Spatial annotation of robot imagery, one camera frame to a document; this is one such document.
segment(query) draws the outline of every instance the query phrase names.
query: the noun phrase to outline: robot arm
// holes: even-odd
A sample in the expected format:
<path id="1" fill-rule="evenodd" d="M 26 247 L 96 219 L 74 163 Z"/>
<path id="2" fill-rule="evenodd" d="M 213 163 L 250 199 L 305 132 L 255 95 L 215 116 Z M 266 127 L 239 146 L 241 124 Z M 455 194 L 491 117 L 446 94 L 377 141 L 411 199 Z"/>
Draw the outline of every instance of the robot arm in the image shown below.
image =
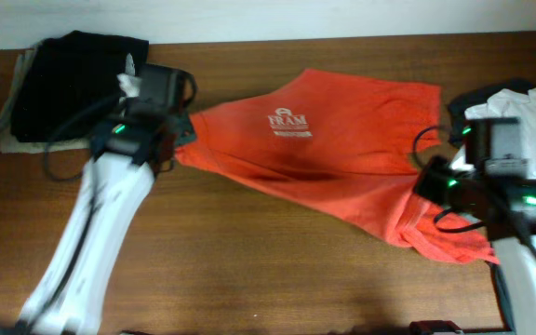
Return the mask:
<path id="1" fill-rule="evenodd" d="M 193 95 L 186 100 L 191 81 Z M 127 228 L 173 149 L 195 139 L 185 108 L 186 72 L 146 64 L 138 98 L 95 126 L 74 211 L 53 260 L 0 335 L 96 334 L 104 294 Z"/>
<path id="2" fill-rule="evenodd" d="M 501 262 L 516 334 L 536 335 L 536 180 L 526 178 L 519 121 L 472 120 L 465 134 L 466 162 L 475 169 L 457 172 L 446 159 L 434 157 L 413 191 L 485 223 Z M 460 333 L 454 329 L 414 331 L 420 335 Z"/>

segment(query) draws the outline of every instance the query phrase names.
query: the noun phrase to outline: wire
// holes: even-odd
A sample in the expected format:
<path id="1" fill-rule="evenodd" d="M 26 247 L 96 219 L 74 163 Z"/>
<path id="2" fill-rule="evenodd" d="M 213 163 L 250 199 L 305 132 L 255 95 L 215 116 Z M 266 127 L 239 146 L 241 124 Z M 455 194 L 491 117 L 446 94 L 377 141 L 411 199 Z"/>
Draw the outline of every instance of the wire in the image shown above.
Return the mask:
<path id="1" fill-rule="evenodd" d="M 502 267 L 496 263 L 486 261 L 486 264 L 491 270 L 491 278 L 493 279 L 496 295 L 498 297 L 498 304 L 500 311 L 502 312 L 502 320 L 507 330 L 514 330 L 514 314 L 512 313 L 512 303 L 508 296 L 508 287 L 504 279 Z"/>
<path id="2" fill-rule="evenodd" d="M 479 229 L 485 226 L 484 222 L 478 222 L 478 223 L 469 224 L 462 228 L 440 228 L 437 225 L 437 223 L 452 212 L 454 212 L 453 208 L 448 208 L 448 209 L 442 210 L 439 214 L 435 215 L 434 226 L 438 231 L 442 233 L 448 233 L 448 234 L 459 234 L 459 233 L 470 232 L 472 230 Z"/>
<path id="3" fill-rule="evenodd" d="M 182 71 L 182 72 L 185 75 L 185 77 L 190 80 L 190 85 L 192 86 L 192 95 L 183 102 L 183 109 L 185 109 L 189 107 L 189 105 L 194 101 L 195 96 L 197 95 L 198 88 L 197 88 L 197 83 L 195 82 L 194 76 L 188 72 L 185 72 L 185 71 Z"/>
<path id="4" fill-rule="evenodd" d="M 158 171 L 158 173 L 161 174 L 161 173 L 170 172 L 170 171 L 173 170 L 173 168 L 175 168 L 175 160 L 173 158 L 171 158 L 171 159 L 168 160 L 168 167 L 165 168 L 164 170 Z"/>
<path id="5" fill-rule="evenodd" d="M 411 154 L 412 154 L 413 160 L 415 160 L 415 163 L 419 166 L 419 168 L 425 168 L 426 164 L 424 164 L 423 161 L 419 158 L 419 156 L 417 156 L 417 143 L 419 143 L 419 140 L 421 139 L 421 137 L 423 137 L 423 135 L 425 135 L 428 132 L 430 132 L 432 130 L 435 130 L 435 129 L 444 130 L 444 131 L 449 132 L 449 129 L 447 129 L 444 126 L 440 126 L 440 125 L 430 126 L 430 127 L 425 128 L 424 130 L 420 131 L 419 134 L 417 134 L 417 136 L 413 140 L 413 146 L 412 146 L 412 153 Z"/>
<path id="6" fill-rule="evenodd" d="M 121 96 L 122 96 L 121 93 L 115 93 L 106 98 L 102 98 L 101 100 L 94 102 L 93 104 L 89 105 L 87 108 L 83 109 L 79 113 L 72 116 L 72 118 L 70 118 L 63 124 L 61 124 L 59 127 L 57 127 L 57 129 L 55 129 L 55 131 L 53 131 L 53 133 L 51 134 L 51 136 L 49 137 L 47 141 L 47 144 L 45 145 L 45 150 L 43 153 L 43 171 L 45 172 L 45 175 L 49 179 L 51 179 L 52 181 L 76 181 L 82 177 L 81 171 L 73 175 L 72 177 L 59 177 L 55 175 L 53 172 L 51 172 L 51 168 L 48 163 L 48 158 L 49 158 L 49 153 L 51 151 L 51 147 L 53 146 L 53 144 L 55 144 L 55 142 L 59 139 L 59 137 L 64 132 L 66 132 L 73 124 L 82 120 L 84 117 L 98 111 L 100 108 L 112 102 L 117 101 Z"/>

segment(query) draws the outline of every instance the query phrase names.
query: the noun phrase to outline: black cloth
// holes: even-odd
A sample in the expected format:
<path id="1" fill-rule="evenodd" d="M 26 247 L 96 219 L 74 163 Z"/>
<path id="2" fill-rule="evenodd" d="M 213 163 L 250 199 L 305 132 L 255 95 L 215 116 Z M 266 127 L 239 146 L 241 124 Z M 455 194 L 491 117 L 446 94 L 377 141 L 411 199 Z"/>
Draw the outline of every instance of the black cloth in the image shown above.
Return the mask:
<path id="1" fill-rule="evenodd" d="M 117 75 L 126 70 L 127 54 L 137 74 L 146 62 L 148 42 L 78 31 L 45 40 L 36 50 L 14 104 L 11 134 L 22 142 L 47 141 L 74 114 L 117 93 Z M 115 105 L 75 124 L 58 141 L 84 137 Z"/>
<path id="2" fill-rule="evenodd" d="M 486 103 L 492 95 L 505 88 L 514 92 L 526 94 L 530 89 L 534 89 L 535 85 L 526 79 L 514 78 L 499 84 L 482 87 L 454 98 L 454 100 L 452 100 L 448 105 L 450 119 L 452 120 L 452 131 L 450 133 L 449 143 L 457 148 L 461 147 L 462 130 L 466 125 L 466 117 L 464 116 L 464 112 L 468 108 Z"/>

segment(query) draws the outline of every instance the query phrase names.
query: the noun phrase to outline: wood grain surface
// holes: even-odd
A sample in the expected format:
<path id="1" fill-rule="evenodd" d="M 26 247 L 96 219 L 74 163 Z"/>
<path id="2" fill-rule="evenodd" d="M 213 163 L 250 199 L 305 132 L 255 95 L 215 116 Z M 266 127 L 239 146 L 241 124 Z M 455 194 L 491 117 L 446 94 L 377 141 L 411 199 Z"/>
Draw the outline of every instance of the wood grain surface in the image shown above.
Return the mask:
<path id="1" fill-rule="evenodd" d="M 19 53 L 0 51 L 0 108 Z M 536 83 L 536 33 L 159 45 L 149 62 L 195 75 L 195 111 L 265 94 L 308 67 L 437 84 L 448 103 L 510 77 Z M 40 159 L 0 154 L 0 317 L 11 321 L 47 268 L 78 189 L 46 180 Z M 52 159 L 70 173 L 85 155 Z M 328 215 L 177 167 L 129 228 L 100 333 L 317 334 L 362 325 L 392 334 L 381 330 L 422 319 L 500 327 L 487 265 L 429 261 Z"/>

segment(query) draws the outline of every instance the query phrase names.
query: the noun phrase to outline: orange t-shirt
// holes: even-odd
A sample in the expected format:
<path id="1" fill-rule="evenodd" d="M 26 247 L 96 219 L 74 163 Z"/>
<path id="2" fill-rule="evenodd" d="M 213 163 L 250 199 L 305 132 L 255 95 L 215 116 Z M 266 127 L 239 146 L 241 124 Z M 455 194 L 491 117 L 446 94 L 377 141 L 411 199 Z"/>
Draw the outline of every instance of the orange t-shirt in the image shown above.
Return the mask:
<path id="1" fill-rule="evenodd" d="M 192 115 L 198 140 L 176 156 L 436 261 L 497 261 L 478 232 L 440 233 L 441 209 L 411 191 L 412 141 L 438 113 L 439 87 L 306 70 L 273 93 Z M 437 144 L 430 132 L 420 150 Z M 442 223 L 468 224 L 452 215 Z"/>

